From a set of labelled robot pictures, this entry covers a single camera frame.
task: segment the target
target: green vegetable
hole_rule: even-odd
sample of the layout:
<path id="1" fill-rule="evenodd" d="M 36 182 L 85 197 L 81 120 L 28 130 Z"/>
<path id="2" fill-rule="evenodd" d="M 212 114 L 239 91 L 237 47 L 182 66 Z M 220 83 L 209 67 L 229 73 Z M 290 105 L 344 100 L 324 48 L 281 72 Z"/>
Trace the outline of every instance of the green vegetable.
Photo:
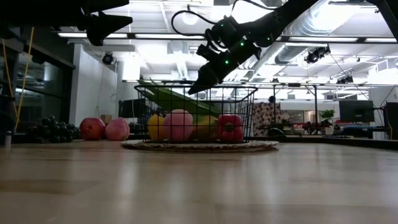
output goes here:
<path id="1" fill-rule="evenodd" d="M 212 115 L 216 118 L 221 113 L 217 108 L 210 108 L 206 103 L 176 93 L 167 87 L 156 85 L 155 83 L 147 83 L 144 80 L 138 80 L 138 82 L 140 85 L 145 86 L 145 88 L 140 88 L 140 92 L 163 110 L 183 109 L 192 115 Z"/>

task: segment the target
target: table surface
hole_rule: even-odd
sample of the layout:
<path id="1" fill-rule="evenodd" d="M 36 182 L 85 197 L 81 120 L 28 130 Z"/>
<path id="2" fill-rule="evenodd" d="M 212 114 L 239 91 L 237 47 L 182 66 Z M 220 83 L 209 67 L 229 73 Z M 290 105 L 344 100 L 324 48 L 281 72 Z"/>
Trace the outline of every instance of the table surface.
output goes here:
<path id="1" fill-rule="evenodd" d="M 107 141 L 13 145 L 0 149 L 1 223 L 396 223 L 396 152 L 277 148 L 171 154 Z"/>

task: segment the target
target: pink fruit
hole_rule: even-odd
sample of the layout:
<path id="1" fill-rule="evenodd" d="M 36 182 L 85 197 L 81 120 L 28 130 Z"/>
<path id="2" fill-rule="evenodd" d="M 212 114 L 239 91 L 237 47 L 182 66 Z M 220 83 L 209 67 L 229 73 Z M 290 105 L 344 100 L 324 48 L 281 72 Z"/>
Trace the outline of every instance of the pink fruit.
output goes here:
<path id="1" fill-rule="evenodd" d="M 187 140 L 192 133 L 193 118 L 188 111 L 173 110 L 165 117 L 163 125 L 163 133 L 167 139 L 182 142 Z"/>
<path id="2" fill-rule="evenodd" d="M 84 140 L 100 140 L 105 134 L 105 124 L 99 118 L 85 118 L 79 129 Z"/>
<path id="3" fill-rule="evenodd" d="M 111 141 L 123 141 L 130 135 L 130 127 L 124 118 L 114 119 L 106 126 L 106 138 Z"/>

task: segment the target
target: security camera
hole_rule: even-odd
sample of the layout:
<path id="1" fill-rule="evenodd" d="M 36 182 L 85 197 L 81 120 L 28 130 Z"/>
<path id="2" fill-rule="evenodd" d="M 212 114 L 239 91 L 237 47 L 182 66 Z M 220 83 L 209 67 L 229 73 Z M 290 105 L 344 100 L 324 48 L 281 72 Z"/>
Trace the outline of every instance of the security camera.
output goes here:
<path id="1" fill-rule="evenodd" d="M 102 58 L 102 62 L 105 65 L 112 65 L 114 63 L 114 57 L 112 56 L 112 52 L 106 52 L 104 57 Z"/>

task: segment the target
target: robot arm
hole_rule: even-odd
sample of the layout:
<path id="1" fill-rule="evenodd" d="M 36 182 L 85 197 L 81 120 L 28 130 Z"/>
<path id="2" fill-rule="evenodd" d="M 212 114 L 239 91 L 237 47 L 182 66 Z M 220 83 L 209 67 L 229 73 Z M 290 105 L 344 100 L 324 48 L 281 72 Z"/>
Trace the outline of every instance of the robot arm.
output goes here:
<path id="1" fill-rule="evenodd" d="M 199 46 L 197 54 L 206 58 L 208 63 L 199 69 L 198 79 L 188 93 L 198 93 L 217 83 L 221 84 L 230 72 L 252 55 L 259 59 L 260 47 L 270 46 L 291 22 L 317 1 L 289 0 L 253 22 L 238 24 L 232 16 L 218 21 L 211 30 L 206 31 L 208 41 L 210 39 L 227 50 L 218 53 L 217 49 L 211 48 L 211 43 Z M 368 1 L 379 8 L 394 37 L 398 39 L 398 1 Z"/>

